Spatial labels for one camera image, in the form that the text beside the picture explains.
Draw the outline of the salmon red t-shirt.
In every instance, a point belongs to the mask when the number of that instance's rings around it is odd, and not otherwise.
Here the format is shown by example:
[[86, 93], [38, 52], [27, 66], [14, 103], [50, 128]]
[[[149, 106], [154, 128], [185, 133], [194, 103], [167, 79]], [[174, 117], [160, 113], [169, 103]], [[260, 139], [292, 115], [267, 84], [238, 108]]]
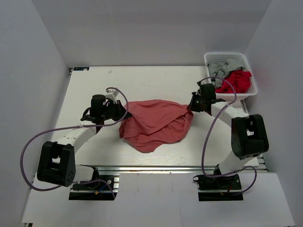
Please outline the salmon red t-shirt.
[[122, 121], [119, 137], [141, 153], [151, 153], [163, 144], [183, 140], [194, 114], [187, 105], [167, 100], [129, 102], [132, 117]]

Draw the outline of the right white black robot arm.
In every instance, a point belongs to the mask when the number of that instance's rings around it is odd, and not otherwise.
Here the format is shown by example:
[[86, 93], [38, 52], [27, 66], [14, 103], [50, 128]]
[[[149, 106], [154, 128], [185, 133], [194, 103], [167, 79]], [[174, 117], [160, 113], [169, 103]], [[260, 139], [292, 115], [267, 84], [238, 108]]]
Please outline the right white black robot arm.
[[[269, 142], [263, 117], [260, 114], [247, 114], [239, 111], [223, 99], [217, 99], [213, 84], [198, 82], [199, 90], [192, 93], [187, 109], [193, 112], [205, 112], [214, 117], [206, 135], [201, 159], [204, 176], [214, 178], [218, 188], [226, 188], [231, 183], [230, 175], [248, 168], [245, 166], [253, 158], [269, 150]], [[218, 174], [208, 175], [204, 161], [207, 143], [217, 120], [223, 121], [231, 129], [231, 152], [217, 165]]]

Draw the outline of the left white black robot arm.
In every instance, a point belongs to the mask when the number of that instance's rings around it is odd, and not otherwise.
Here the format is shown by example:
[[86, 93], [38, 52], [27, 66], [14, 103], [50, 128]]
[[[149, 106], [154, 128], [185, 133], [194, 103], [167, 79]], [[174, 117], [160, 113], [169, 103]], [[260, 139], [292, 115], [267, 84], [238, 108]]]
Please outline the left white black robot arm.
[[96, 168], [78, 165], [76, 152], [104, 128], [105, 121], [114, 124], [131, 117], [129, 105], [123, 106], [114, 95], [93, 95], [80, 119], [80, 124], [56, 141], [43, 144], [37, 170], [39, 181], [68, 187], [72, 183], [85, 183], [89, 188], [99, 186]]

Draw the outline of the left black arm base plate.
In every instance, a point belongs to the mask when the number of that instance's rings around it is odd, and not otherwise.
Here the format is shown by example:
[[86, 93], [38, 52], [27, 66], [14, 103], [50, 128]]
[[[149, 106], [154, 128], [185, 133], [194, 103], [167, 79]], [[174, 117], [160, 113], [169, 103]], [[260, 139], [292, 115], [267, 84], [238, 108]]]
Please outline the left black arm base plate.
[[[99, 175], [112, 189], [114, 196], [117, 196], [119, 187], [119, 175]], [[71, 201], [114, 201], [109, 187], [104, 182], [90, 184], [74, 183], [71, 185], [69, 200]]]

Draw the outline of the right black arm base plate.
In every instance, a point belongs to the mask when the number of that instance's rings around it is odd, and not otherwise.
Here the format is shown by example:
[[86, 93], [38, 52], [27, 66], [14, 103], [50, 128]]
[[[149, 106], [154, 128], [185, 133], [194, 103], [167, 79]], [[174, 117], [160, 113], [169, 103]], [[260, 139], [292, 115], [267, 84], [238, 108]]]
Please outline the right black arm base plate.
[[242, 201], [242, 187], [239, 175], [221, 178], [209, 178], [196, 175], [193, 182], [197, 183], [199, 201]]

